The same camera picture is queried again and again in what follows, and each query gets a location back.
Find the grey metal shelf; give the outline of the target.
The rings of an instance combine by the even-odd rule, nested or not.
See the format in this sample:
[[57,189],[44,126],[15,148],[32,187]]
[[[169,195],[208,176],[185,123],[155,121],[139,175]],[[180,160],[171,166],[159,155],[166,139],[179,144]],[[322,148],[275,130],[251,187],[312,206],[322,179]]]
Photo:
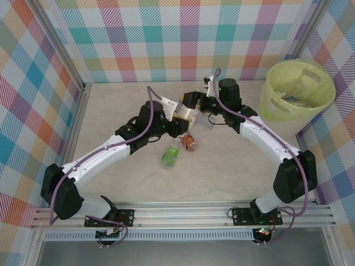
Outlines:
[[248,241],[45,242],[36,266],[333,266],[322,247],[285,251]]

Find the aluminium mounting rail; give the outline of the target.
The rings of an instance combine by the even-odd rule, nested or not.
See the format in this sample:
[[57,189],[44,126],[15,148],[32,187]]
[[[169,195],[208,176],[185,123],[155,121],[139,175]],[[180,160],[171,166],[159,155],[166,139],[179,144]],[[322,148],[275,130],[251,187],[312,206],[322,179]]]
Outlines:
[[[223,229],[232,228],[227,217],[230,207],[249,207],[248,201],[201,202],[115,202],[118,208],[134,209],[133,226],[129,229]],[[84,227],[85,215],[57,220],[49,225],[49,208],[37,210],[31,229],[74,230]],[[309,201],[305,213],[296,217],[293,228],[335,227],[336,221],[328,205]]]

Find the right aluminium corner post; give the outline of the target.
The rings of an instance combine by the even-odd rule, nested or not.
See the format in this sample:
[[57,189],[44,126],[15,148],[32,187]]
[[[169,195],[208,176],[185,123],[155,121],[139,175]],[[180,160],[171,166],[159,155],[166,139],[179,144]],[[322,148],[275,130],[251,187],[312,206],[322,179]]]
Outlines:
[[301,24],[296,27],[297,32],[286,53],[285,60],[301,56],[331,2],[332,0],[311,0]]

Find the brown coffee label bottle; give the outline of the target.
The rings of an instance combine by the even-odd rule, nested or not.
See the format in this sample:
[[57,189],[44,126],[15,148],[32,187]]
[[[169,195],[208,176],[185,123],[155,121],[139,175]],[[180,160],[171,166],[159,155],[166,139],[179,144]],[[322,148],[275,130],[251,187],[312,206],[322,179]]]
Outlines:
[[190,132],[187,131],[186,133],[184,133],[184,135],[180,139],[186,151],[193,152],[197,149],[196,141]]

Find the left aluminium corner post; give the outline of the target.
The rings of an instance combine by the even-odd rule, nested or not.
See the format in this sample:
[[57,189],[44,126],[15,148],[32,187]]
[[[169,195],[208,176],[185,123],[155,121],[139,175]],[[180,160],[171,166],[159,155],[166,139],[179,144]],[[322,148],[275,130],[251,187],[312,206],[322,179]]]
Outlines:
[[38,18],[42,20],[43,27],[75,82],[81,85],[84,91],[90,91],[94,83],[93,77],[56,0],[28,0],[28,2],[33,5]]

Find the green label plastic bottle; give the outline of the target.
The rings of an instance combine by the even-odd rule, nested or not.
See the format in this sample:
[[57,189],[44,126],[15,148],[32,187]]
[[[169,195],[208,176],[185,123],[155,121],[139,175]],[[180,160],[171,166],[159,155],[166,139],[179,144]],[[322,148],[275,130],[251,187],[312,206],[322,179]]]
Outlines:
[[163,154],[161,158],[161,164],[164,167],[172,168],[175,166],[177,157],[179,155],[179,149],[176,146],[170,146]]

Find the controller circuit board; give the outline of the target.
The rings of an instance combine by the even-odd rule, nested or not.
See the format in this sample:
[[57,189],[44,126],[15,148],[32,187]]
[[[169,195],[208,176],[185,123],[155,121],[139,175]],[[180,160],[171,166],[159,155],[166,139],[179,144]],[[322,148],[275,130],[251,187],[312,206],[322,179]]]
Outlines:
[[103,239],[118,239],[121,233],[121,229],[111,228],[107,230],[98,230],[95,232],[95,238],[103,238]]
[[272,237],[273,230],[272,228],[256,228],[253,229],[253,236],[255,239],[260,241],[269,241]]

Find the long clear plastic bottle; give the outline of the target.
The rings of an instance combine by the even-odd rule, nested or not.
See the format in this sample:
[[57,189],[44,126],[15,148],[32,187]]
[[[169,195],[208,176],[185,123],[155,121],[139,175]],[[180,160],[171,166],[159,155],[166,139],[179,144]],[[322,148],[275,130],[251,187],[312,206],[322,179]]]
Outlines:
[[201,125],[207,129],[213,129],[215,119],[210,116],[211,113],[199,112],[195,120],[196,125]]

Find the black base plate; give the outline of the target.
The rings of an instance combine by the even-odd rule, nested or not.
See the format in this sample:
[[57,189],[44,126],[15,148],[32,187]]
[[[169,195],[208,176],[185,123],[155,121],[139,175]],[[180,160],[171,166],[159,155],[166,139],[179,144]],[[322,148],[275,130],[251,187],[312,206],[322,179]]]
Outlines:
[[[134,221],[134,210],[133,209],[117,209],[110,211],[103,220],[119,222],[125,224],[127,227],[133,226]],[[99,221],[94,218],[86,216],[84,221],[84,227],[113,227],[115,224]]]
[[283,225],[281,212],[278,209],[274,209],[268,213],[253,213],[251,208],[233,208],[232,220],[234,226]]

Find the left aluminium side rail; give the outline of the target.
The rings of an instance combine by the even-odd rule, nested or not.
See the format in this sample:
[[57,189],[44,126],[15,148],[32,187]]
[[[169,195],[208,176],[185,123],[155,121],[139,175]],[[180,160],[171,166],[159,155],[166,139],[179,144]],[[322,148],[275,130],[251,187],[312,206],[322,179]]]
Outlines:
[[90,94],[90,90],[88,89],[87,86],[85,86],[84,90],[79,93],[79,104],[77,106],[77,110],[75,112],[75,116],[73,119],[73,124],[70,127],[70,132],[69,132],[69,139],[67,143],[65,144],[64,147],[64,158],[62,159],[62,163],[57,165],[56,163],[53,163],[47,167],[45,170],[44,174],[44,180],[42,183],[42,188],[40,191],[40,196],[42,199],[50,206],[50,209],[53,210],[53,207],[51,205],[53,204],[52,198],[53,198],[53,193],[56,190],[55,188],[58,187],[60,188],[59,181],[64,178],[65,181],[67,181],[67,187],[64,188],[62,187],[62,199],[60,205],[63,204],[64,201],[64,195],[66,193],[71,193],[72,197],[76,198],[78,201],[78,207],[81,206],[81,201],[80,201],[80,196],[78,194],[77,189],[74,186],[73,181],[71,181],[68,177],[64,177],[65,173],[68,170],[64,169],[64,166],[66,164],[73,164],[73,155],[74,151],[77,145],[78,141],[78,136],[80,133],[81,125],[83,122],[84,118],[84,113],[86,110],[86,106],[88,103],[88,97]]

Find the left controller circuit board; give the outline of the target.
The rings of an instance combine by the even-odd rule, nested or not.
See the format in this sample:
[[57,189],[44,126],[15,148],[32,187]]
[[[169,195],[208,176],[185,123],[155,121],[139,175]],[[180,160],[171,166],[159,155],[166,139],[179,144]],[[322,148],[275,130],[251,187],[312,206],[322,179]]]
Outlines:
[[95,238],[103,238],[103,239],[118,239],[121,233],[121,229],[111,228],[107,230],[98,230],[95,232]]

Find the right controller circuit board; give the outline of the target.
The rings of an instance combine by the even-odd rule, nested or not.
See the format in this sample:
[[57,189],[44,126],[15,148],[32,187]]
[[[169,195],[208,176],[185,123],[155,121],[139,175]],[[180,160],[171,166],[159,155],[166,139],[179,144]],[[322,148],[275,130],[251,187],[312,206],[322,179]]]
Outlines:
[[260,241],[269,241],[272,237],[273,230],[272,228],[256,228],[253,229],[253,236],[255,239]]

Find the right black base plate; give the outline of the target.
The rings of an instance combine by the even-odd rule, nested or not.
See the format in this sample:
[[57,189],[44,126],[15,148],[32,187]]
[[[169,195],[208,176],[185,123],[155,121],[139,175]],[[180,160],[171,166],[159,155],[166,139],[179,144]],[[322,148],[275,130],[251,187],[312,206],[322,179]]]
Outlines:
[[251,208],[233,208],[232,220],[234,226],[283,225],[281,212],[278,209],[274,209],[268,213],[253,213]]

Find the aluminium corner post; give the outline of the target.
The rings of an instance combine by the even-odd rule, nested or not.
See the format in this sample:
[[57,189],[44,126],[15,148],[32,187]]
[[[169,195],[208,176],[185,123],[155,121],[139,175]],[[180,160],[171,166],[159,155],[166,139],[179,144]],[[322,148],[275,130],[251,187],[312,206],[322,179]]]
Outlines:
[[285,60],[301,56],[331,2],[332,0],[311,0],[301,24],[296,27],[297,32],[286,53]]
[[93,77],[56,0],[28,0],[28,2],[33,5],[38,18],[42,20],[43,27],[75,82],[81,85],[84,91],[90,91],[94,83]]

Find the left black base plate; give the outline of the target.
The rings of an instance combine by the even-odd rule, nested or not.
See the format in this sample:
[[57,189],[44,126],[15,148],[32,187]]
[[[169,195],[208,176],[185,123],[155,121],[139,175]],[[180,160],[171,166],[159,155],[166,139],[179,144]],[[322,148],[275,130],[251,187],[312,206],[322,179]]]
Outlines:
[[[133,209],[117,209],[110,211],[103,220],[119,222],[125,224],[127,227],[133,226],[134,221],[134,210]],[[115,224],[99,221],[94,218],[86,216],[84,221],[84,227],[113,227]]]

